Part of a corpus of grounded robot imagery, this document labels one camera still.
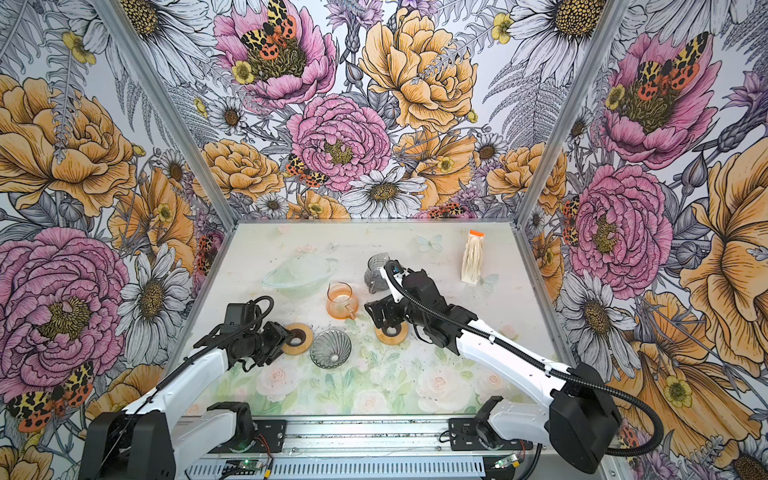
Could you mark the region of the clear grey glass dripper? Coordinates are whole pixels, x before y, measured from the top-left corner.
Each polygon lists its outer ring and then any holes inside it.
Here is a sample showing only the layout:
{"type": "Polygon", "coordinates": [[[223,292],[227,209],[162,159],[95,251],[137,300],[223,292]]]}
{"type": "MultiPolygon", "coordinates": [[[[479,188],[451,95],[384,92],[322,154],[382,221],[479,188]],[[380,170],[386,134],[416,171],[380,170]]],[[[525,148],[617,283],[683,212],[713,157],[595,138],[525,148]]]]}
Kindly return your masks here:
{"type": "Polygon", "coordinates": [[[335,369],[343,365],[352,352],[350,337],[339,329],[328,329],[317,335],[309,350],[310,360],[321,369],[335,369]]]}

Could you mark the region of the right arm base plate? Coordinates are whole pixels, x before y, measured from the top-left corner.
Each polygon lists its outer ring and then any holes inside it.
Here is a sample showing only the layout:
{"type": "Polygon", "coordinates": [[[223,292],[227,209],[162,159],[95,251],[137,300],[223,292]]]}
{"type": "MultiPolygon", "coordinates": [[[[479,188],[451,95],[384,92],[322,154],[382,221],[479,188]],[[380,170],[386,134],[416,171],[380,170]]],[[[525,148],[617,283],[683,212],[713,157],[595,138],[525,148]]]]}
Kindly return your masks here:
{"type": "Polygon", "coordinates": [[[452,417],[448,419],[447,434],[441,436],[452,451],[532,451],[530,441],[503,440],[492,434],[489,428],[478,428],[474,418],[452,417]]]}

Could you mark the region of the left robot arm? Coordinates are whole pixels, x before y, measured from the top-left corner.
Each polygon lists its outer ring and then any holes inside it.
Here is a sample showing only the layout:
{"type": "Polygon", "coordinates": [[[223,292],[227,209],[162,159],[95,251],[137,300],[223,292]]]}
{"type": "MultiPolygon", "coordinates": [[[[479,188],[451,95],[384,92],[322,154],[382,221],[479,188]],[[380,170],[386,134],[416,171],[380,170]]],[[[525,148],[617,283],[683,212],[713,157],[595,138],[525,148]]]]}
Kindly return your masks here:
{"type": "Polygon", "coordinates": [[[80,479],[174,479],[217,447],[242,448],[258,439],[250,406],[219,402],[197,420],[178,422],[219,377],[240,366],[269,366],[293,334],[276,322],[259,329],[215,329],[167,378],[118,412],[87,428],[80,479]]]}

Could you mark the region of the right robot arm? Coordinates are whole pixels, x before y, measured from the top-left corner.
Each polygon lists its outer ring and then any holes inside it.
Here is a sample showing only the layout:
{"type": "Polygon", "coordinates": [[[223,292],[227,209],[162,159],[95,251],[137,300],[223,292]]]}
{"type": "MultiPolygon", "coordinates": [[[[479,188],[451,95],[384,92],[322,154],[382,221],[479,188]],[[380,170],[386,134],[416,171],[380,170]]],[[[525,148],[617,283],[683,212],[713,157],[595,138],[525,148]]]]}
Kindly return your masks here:
{"type": "Polygon", "coordinates": [[[490,369],[531,399],[528,406],[499,395],[486,400],[474,417],[473,435],[482,446],[528,441],[553,448],[581,472],[597,471],[621,419],[594,369],[571,368],[508,339],[475,313],[447,303],[424,270],[389,261],[380,275],[389,294],[365,305],[376,328],[387,332],[409,323],[424,342],[490,369]]]}

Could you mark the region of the orange glass carafe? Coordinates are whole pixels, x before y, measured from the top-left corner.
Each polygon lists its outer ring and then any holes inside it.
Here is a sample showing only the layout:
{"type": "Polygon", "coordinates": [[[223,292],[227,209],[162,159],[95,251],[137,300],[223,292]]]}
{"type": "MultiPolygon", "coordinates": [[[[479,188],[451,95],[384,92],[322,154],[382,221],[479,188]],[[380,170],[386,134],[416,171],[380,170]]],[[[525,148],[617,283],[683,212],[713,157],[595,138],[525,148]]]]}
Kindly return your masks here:
{"type": "Polygon", "coordinates": [[[326,291],[326,311],[337,320],[355,320],[359,301],[346,282],[331,282],[326,291]]]}

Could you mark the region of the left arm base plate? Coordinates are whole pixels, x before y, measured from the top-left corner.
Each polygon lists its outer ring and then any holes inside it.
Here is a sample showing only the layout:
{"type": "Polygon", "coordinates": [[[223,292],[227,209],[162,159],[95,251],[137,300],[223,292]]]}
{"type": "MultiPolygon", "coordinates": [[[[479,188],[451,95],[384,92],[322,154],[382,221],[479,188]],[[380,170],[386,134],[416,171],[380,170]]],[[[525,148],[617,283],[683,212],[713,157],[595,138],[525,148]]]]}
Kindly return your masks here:
{"type": "Polygon", "coordinates": [[[276,454],[283,451],[286,440],[286,420],[255,420],[253,435],[238,446],[233,453],[276,454]]]}

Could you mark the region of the coffee filter pack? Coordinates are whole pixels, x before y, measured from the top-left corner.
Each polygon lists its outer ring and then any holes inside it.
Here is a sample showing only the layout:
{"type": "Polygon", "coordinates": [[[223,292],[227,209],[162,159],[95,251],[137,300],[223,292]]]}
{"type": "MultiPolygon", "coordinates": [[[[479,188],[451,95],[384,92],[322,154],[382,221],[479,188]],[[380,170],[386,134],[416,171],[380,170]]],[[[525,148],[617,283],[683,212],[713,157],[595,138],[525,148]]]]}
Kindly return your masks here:
{"type": "Polygon", "coordinates": [[[470,285],[477,285],[482,276],[484,259],[485,234],[476,230],[470,230],[462,256],[460,277],[461,281],[470,285]]]}

